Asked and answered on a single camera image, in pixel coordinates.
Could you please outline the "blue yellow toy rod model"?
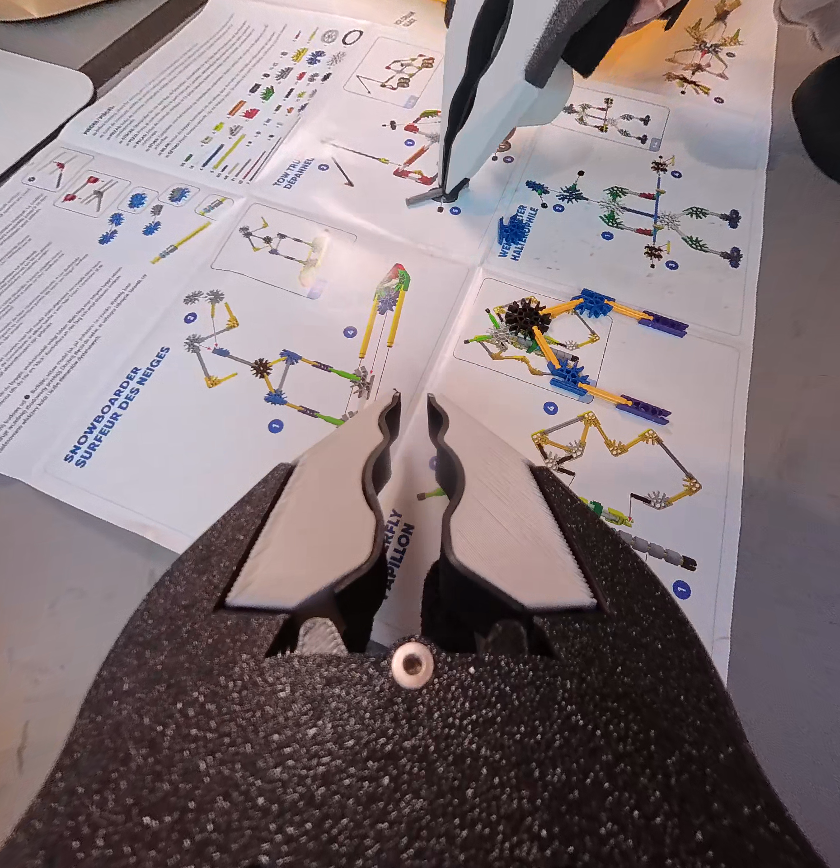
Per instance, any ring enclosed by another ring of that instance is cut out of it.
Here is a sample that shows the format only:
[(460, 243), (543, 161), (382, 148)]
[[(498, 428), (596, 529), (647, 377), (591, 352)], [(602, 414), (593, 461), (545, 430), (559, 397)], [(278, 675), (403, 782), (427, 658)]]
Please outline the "blue yellow toy rod model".
[(653, 311), (641, 311), (618, 302), (599, 292), (582, 290), (570, 300), (553, 304), (542, 304), (537, 298), (526, 297), (512, 301), (507, 306), (496, 307), (489, 315), (498, 325), (493, 332), (493, 341), (499, 351), (491, 355), (494, 360), (507, 359), (507, 348), (522, 350), (521, 354), (508, 358), (523, 362), (534, 376), (548, 376), (553, 388), (583, 398), (601, 398), (618, 410), (660, 425), (669, 422), (671, 412), (642, 399), (619, 395), (593, 385), (579, 363), (573, 350), (580, 343), (563, 343), (548, 335), (553, 321), (560, 316), (574, 315), (587, 328), (589, 338), (584, 344), (595, 343), (599, 335), (588, 324), (587, 318), (599, 319), (618, 313), (638, 325), (654, 331), (662, 331), (676, 338), (683, 338), (688, 331), (684, 322), (670, 319)]

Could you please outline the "grey toy rod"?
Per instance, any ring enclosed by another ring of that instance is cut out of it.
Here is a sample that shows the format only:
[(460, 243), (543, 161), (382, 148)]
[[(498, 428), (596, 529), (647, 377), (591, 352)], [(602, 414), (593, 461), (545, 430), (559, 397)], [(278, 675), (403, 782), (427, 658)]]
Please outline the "grey toy rod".
[(463, 179), (460, 183), (455, 185), (449, 193), (443, 187), (432, 188), (426, 190), (424, 193), (407, 198), (405, 204), (408, 208), (418, 207), (428, 201), (435, 201), (442, 205), (450, 204), (458, 200), (460, 192), (466, 188), (468, 184), (469, 179)]

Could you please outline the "person's right forearm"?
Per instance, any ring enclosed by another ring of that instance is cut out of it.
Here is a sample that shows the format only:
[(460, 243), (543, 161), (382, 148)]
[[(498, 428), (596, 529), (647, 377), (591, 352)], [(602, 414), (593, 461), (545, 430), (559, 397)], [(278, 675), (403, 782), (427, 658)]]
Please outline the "person's right forearm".
[(821, 50), (840, 52), (840, 1), (775, 1), (781, 24), (801, 26)]

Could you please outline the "grey desk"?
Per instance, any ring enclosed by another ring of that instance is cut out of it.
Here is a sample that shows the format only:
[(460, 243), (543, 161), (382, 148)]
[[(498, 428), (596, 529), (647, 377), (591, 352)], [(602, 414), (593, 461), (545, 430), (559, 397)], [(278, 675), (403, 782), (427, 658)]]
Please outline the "grey desk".
[[(840, 780), (840, 186), (794, 89), (830, 58), (781, 24), (729, 687), (779, 789)], [(174, 553), (0, 474), (0, 811), (42, 783)]]

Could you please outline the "black rounded object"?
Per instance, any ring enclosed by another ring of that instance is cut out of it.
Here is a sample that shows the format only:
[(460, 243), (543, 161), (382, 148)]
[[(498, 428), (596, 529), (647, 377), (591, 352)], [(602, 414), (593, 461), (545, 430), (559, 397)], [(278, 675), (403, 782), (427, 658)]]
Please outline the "black rounded object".
[(794, 92), (791, 104), (807, 155), (840, 184), (840, 55), (810, 73)]

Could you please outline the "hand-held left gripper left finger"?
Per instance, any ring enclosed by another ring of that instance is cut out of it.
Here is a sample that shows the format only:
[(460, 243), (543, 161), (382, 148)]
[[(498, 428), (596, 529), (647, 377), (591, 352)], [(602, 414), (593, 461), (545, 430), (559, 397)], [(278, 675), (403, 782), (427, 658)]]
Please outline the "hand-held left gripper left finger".
[(378, 494), (390, 476), (401, 394), (392, 391), (310, 447), (244, 559), (225, 603), (308, 609), (365, 574), (382, 552)]

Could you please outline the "white instruction sheet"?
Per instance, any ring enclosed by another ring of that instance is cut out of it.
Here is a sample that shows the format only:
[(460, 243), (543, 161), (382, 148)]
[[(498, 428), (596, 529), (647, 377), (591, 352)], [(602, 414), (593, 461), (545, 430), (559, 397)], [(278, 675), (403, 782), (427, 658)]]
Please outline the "white instruction sheet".
[[(607, 521), (729, 659), (776, 25), (688, 2), (438, 180), (441, 4), (210, 2), (0, 190), (0, 473), (180, 551), (265, 467), (403, 395), (391, 602), (412, 631), (444, 501), (441, 391)], [(496, 307), (589, 289), (688, 325), (548, 335), (660, 425), (494, 360)]]

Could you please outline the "white stand with wooden board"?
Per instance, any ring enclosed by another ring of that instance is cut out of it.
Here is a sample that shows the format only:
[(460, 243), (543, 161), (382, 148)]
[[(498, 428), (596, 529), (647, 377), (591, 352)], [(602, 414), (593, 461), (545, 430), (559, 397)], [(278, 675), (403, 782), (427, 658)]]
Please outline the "white stand with wooden board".
[(80, 71), (0, 49), (0, 183), (94, 94)]

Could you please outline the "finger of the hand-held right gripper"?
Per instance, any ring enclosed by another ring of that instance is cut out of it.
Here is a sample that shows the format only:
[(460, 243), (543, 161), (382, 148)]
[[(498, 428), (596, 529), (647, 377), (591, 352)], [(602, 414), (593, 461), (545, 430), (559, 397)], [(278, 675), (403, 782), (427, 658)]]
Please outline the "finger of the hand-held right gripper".
[(458, 189), (469, 174), (457, 168), (456, 136), (468, 120), (479, 76), (488, 64), (491, 50), (491, 24), (485, 21), (486, 2), (457, 1), (450, 11), (447, 29), (443, 97), (441, 104), (441, 144), (439, 183), (443, 193)]
[[(573, 86), (573, 72), (560, 61), (547, 85), (536, 89), (521, 79), (520, 56), (512, 48), (512, 2), (487, 1), (483, 10), (491, 24), (488, 64), (479, 76), (473, 106), (456, 136), (457, 168), (471, 179), (493, 155), (507, 134), (520, 126), (547, 123), (563, 106)], [(450, 11), (446, 7), (446, 24)]]

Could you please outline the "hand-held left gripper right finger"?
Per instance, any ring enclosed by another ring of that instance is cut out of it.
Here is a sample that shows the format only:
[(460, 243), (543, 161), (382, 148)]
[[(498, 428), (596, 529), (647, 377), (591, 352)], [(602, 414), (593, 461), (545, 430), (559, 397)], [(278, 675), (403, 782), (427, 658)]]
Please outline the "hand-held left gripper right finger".
[(447, 396), (428, 395), (427, 419), (449, 563), (518, 611), (595, 609), (534, 465)]

